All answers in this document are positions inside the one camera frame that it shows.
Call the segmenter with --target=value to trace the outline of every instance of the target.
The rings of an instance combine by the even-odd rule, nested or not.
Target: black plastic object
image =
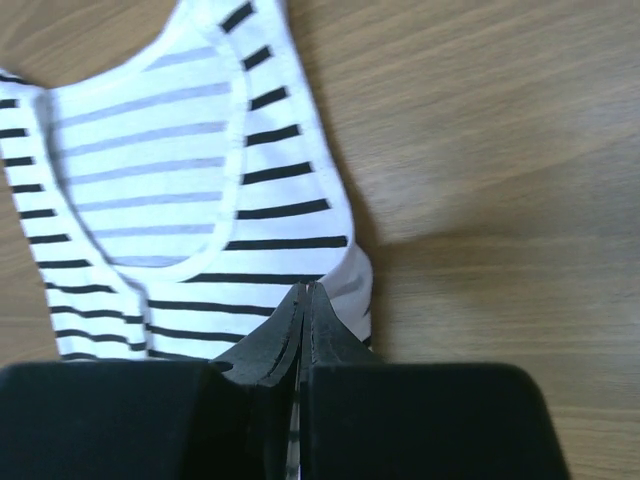
[[[569,478],[542,397],[514,367],[324,365],[309,391],[305,480]]]
[[[280,480],[298,390],[305,480],[568,478],[524,372],[385,365],[320,284],[211,362],[8,367],[0,478]]]

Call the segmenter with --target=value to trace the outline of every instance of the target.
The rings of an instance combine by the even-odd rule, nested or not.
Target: striped shirt
[[[180,0],[70,86],[0,71],[0,152],[63,359],[212,359],[299,281],[370,336],[371,267],[277,0]]]

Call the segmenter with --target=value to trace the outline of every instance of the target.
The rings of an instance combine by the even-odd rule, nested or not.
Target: wooden table
[[[46,86],[150,42],[173,0],[0,0],[0,63]],[[396,361],[541,385],[577,479],[640,478],[640,3],[290,0]],[[0,186],[0,363],[54,358]]]

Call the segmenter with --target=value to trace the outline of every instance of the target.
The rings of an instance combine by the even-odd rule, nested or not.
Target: black stripe
[[[279,128],[278,130],[247,135],[245,145],[250,147],[252,145],[260,145],[263,143],[279,142],[280,140],[285,140],[298,135],[300,135],[300,127],[298,127],[298,125],[289,125],[288,127]]]
[[[36,193],[43,192],[44,188],[38,183],[32,185],[14,185],[11,187],[13,193]]]
[[[253,7],[251,6],[251,2],[245,3],[242,7],[238,8],[235,12],[229,15],[222,25],[222,29],[229,33],[235,27],[237,27],[240,22],[242,22],[245,18],[253,13]]]
[[[39,268],[82,268],[90,267],[91,264],[86,260],[60,260],[51,262],[38,262]]]
[[[298,163],[286,167],[268,168],[258,172],[246,173],[242,179],[243,185],[251,185],[253,183],[266,182],[269,180],[278,180],[280,178],[297,177],[298,175],[306,175],[311,173],[311,164],[309,162]]]
[[[0,108],[17,108],[18,101],[15,99],[0,100]]]
[[[229,242],[225,250],[298,250],[307,248],[341,248],[347,237],[296,238],[291,240],[239,240]]]
[[[93,353],[83,352],[65,353],[64,355],[60,355],[60,358],[62,360],[98,360],[98,357]]]
[[[5,158],[4,166],[5,167],[26,167],[27,165],[33,165],[32,157],[16,157],[16,158]]]
[[[258,50],[255,53],[252,53],[242,61],[242,63],[244,64],[244,69],[246,71],[249,71],[253,67],[260,65],[270,56],[271,56],[271,50],[269,50],[269,47],[264,46],[260,50]]]
[[[44,209],[44,210],[29,210],[28,212],[20,212],[20,218],[22,220],[29,220],[31,218],[49,218],[55,217],[56,212],[52,209]]]
[[[20,138],[26,136],[27,130],[24,128],[7,128],[0,130],[0,138]]]
[[[59,234],[59,235],[40,235],[37,237],[29,237],[28,240],[31,245],[37,245],[39,243],[69,242],[71,239],[67,235]]]
[[[70,307],[68,305],[56,305],[49,309],[51,315],[55,315],[56,313],[73,313],[74,315],[78,315],[82,318],[118,318],[124,319],[125,315],[122,312],[118,312],[117,310],[77,310],[76,308]]]
[[[254,283],[258,285],[293,285],[315,282],[323,275],[274,275],[263,273],[201,273],[184,283]]]
[[[263,220],[266,218],[293,217],[307,215],[309,213],[323,212],[331,207],[326,200],[313,200],[311,202],[294,203],[280,207],[259,208],[257,210],[238,210],[238,220]]]
[[[2,75],[2,74],[0,74],[0,82],[19,83],[20,85],[31,85],[26,80],[23,80],[21,78],[18,78],[18,77],[7,77],[7,76]]]
[[[55,315],[56,313],[71,313],[82,318],[116,318],[118,320],[124,320],[128,325],[141,325],[144,323],[142,316],[125,315],[117,310],[87,310],[83,312],[68,305],[56,305],[55,307],[49,308],[49,312],[51,315]]]
[[[82,337],[88,340],[92,340],[94,342],[118,342],[124,343],[129,346],[129,348],[134,352],[142,352],[146,350],[147,344],[146,342],[140,343],[129,343],[127,337],[122,335],[113,335],[113,334],[100,334],[100,335],[92,335],[89,332],[85,332],[84,330],[76,330],[76,329],[67,329],[67,330],[58,330],[55,332],[56,338],[67,338],[67,337]]]
[[[149,350],[147,352],[151,358],[163,358],[165,360],[188,360],[188,361],[206,361],[200,357],[190,357],[189,355],[180,355],[179,353],[160,352],[158,350]]]
[[[236,335],[234,333],[215,333],[215,332],[192,332],[188,330],[173,330],[170,328],[162,328],[155,325],[148,325],[147,330],[155,335],[163,337],[179,338],[181,340],[206,340],[209,342],[231,342],[238,343],[245,336]]]
[[[74,293],[74,294],[82,294],[82,293],[115,293],[113,288],[108,285],[85,285],[82,287],[66,287],[62,285],[56,285],[51,282],[47,282],[44,286],[49,290],[60,290],[64,293]]]
[[[287,89],[284,87],[276,88],[251,100],[251,106],[249,108],[250,110],[258,110],[270,103],[278,102],[285,98],[287,98]]]
[[[150,308],[161,310],[191,310],[196,312],[223,312],[244,315],[260,315],[268,317],[275,309],[258,307],[255,305],[227,305],[209,302],[170,302],[164,300],[149,300]]]

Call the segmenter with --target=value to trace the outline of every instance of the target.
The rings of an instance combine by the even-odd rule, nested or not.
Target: wood grain
[[[0,63],[113,67],[173,0],[0,0]],[[290,0],[376,269],[396,361],[505,361],[542,387],[577,479],[640,478],[640,4]],[[0,363],[53,358],[0,187]]]

